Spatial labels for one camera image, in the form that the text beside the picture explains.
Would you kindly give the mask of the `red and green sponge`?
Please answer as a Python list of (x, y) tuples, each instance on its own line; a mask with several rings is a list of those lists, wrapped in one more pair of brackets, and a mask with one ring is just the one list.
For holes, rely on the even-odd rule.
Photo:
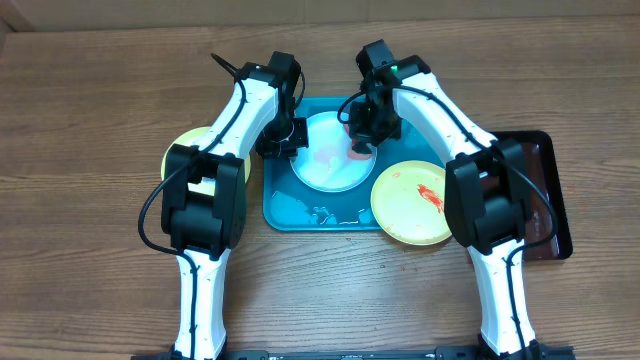
[(369, 160), (373, 156), (372, 150), (366, 143), (360, 143), (357, 139), (350, 135), (350, 129), (347, 124), (343, 125), (346, 134), (349, 136), (351, 144), (348, 146), (347, 157), (352, 160)]

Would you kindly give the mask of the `light blue plate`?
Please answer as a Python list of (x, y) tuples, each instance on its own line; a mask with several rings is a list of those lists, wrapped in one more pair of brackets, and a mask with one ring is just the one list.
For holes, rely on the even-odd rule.
[(369, 144), (368, 154), (353, 150), (355, 140), (336, 111), (315, 114), (307, 119), (308, 146), (300, 148), (290, 161), (295, 175), (312, 189), (338, 193), (351, 190), (373, 171), (377, 149)]

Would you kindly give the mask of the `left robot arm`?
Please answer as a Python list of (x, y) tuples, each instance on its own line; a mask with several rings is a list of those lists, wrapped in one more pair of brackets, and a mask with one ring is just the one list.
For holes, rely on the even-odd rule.
[(291, 158), (308, 144), (307, 125), (294, 111), (300, 64), (278, 54), (268, 65), (232, 72), (234, 93), (207, 133), (189, 145), (175, 141), (164, 157), (161, 227), (177, 253), (181, 321), (170, 359), (219, 359), (226, 268), (247, 216), (246, 163)]

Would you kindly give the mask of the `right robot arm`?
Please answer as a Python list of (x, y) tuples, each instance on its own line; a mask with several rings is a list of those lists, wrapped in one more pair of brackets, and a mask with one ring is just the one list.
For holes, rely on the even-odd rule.
[(540, 356), (528, 321), (522, 279), (526, 223), (532, 216), (531, 182), (522, 146), (474, 124), (444, 93), (418, 56), (356, 58), (363, 80), (344, 109), (357, 154), (399, 134), (408, 121), (445, 165), (444, 214), (453, 237), (468, 249), (482, 310), (483, 357)]

